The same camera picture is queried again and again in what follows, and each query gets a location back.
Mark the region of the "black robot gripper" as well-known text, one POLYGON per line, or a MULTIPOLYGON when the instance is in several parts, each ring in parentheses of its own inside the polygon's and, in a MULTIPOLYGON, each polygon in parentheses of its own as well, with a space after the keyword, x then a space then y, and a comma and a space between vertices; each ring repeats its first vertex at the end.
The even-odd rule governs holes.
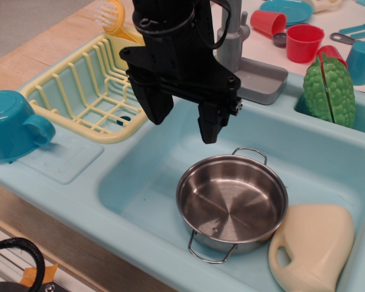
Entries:
POLYGON ((155 125, 173 109, 173 96, 197 103, 198 125, 205 144, 213 144, 229 115, 242 107, 237 95, 240 79, 219 64, 191 30, 177 35, 147 35, 144 46, 123 48, 128 75, 137 101, 155 125))

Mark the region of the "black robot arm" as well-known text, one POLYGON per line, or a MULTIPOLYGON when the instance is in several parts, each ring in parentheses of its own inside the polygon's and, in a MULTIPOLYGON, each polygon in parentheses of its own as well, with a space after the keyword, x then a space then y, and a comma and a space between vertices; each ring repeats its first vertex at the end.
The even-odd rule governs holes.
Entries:
POLYGON ((161 124, 173 108, 173 97, 198 104, 204 143, 213 144, 242 100, 240 79, 220 64, 214 50, 209 1, 134 1, 133 23, 144 46, 123 48, 134 95, 147 117, 161 124))

